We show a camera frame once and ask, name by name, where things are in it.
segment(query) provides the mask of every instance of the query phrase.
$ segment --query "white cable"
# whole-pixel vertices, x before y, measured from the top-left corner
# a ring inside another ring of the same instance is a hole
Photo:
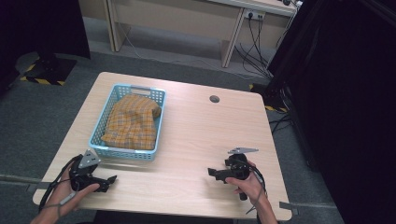
[[[115,14],[116,21],[118,21],[118,11],[117,11],[117,7],[116,7],[116,6],[114,6],[114,10],[115,10],[114,14]],[[202,63],[205,63],[206,65],[212,67],[213,69],[216,69],[216,70],[218,70],[218,71],[220,71],[220,72],[229,73],[229,74],[235,75],[235,76],[237,76],[237,77],[241,77],[241,78],[244,79],[244,80],[250,80],[250,79],[255,78],[255,77],[243,77],[243,76],[241,76],[241,75],[239,75],[239,74],[236,74],[236,73],[223,71],[223,70],[221,70],[221,69],[218,69],[216,66],[214,66],[214,65],[212,65],[212,64],[210,64],[210,63],[207,63],[206,61],[204,61],[204,60],[202,60],[202,59],[194,59],[194,60],[186,60],[186,61],[184,61],[184,60],[162,61],[162,60],[159,60],[159,59],[156,59],[156,58],[143,57],[143,56],[141,56],[139,53],[137,53],[136,47],[132,44],[131,40],[128,38],[128,35],[127,35],[127,34],[125,33],[125,31],[122,29],[122,27],[120,26],[120,23],[117,22],[117,24],[118,24],[120,30],[122,31],[122,33],[125,35],[126,40],[128,41],[128,43],[129,43],[129,44],[131,45],[131,47],[133,48],[134,54],[135,54],[138,58],[140,58],[140,59],[151,60],[151,61],[155,61],[155,62],[159,62],[159,63],[193,63],[193,62],[202,62]]]

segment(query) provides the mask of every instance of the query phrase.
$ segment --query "background desk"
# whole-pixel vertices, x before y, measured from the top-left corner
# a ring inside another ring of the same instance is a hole
[[[221,40],[223,67],[236,41],[252,43],[247,8],[266,12],[261,44],[268,48],[276,47],[295,12],[292,4],[277,0],[84,0],[80,5],[83,16],[107,20],[114,51],[120,50],[131,25],[150,27]],[[257,34],[258,23],[253,21],[251,27]]]
[[[267,183],[269,201],[279,220],[289,220],[291,211],[279,208],[288,203],[283,177],[259,94],[231,91],[159,79],[102,73],[66,135],[43,181],[52,181],[62,167],[88,147],[88,140],[106,98],[115,83],[130,83],[165,89],[158,152],[153,162],[134,165],[103,161],[94,176],[118,179],[107,193],[94,193],[80,206],[86,209],[117,210],[197,217],[255,218],[245,215],[251,207],[233,195],[234,187],[216,181],[207,168],[225,169],[227,151],[255,147],[247,157],[257,164]],[[209,101],[217,95],[219,103]],[[34,202],[44,194],[38,189]]]

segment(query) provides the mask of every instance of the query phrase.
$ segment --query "blue plastic basket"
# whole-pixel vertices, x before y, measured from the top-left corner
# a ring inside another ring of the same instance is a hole
[[[108,147],[101,139],[101,137],[105,134],[108,116],[110,115],[113,105],[123,96],[128,94],[138,94],[146,96],[151,100],[155,101],[161,107],[161,115],[154,120],[157,130],[157,138],[155,141],[155,147],[152,150],[144,150],[139,148]],[[158,149],[158,142],[160,139],[160,130],[163,122],[163,108],[165,105],[165,97],[165,90],[161,89],[140,87],[128,84],[114,85],[111,93],[107,98],[101,116],[99,117],[99,120],[97,121],[96,126],[92,132],[89,146],[95,150],[100,158],[153,161],[155,158],[155,153]]]

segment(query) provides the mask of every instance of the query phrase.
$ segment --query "light wood table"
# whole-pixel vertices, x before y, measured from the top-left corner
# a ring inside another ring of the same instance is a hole
[[[174,81],[102,73],[95,81],[43,181],[50,182],[73,157],[88,148],[88,141],[112,86],[126,83],[166,90],[158,152],[154,161],[130,163],[103,160],[93,175],[117,175],[107,193],[86,197],[81,208],[155,213],[176,216],[255,218],[245,215],[250,202],[233,194],[234,186],[216,181],[207,168],[226,169],[227,151],[254,147],[248,153],[265,177],[269,200],[278,220],[289,220],[288,203],[264,104],[259,94],[231,91]],[[218,103],[209,100],[219,97]],[[38,189],[34,202],[44,194]]]

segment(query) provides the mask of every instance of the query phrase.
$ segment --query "carpeted floor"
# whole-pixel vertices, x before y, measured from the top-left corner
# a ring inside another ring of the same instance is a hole
[[[19,71],[23,72],[35,58],[34,54],[22,56]],[[92,53],[90,60],[78,58],[64,86],[17,80],[0,97],[0,223],[27,223],[35,216],[33,192],[26,190],[29,184],[11,182],[7,176],[23,177],[30,182],[44,176],[93,82],[105,71],[238,91],[249,91],[253,82],[268,82],[259,77],[244,79],[220,71],[101,53]],[[269,120],[283,117],[274,111],[267,111],[267,115]],[[294,130],[291,126],[281,129],[284,125],[288,123],[279,125],[274,139],[290,203],[299,211],[287,223],[343,223],[321,175],[306,166]],[[94,216],[95,211],[77,211],[59,223],[93,221]],[[172,219],[172,223],[182,222],[183,219]]]

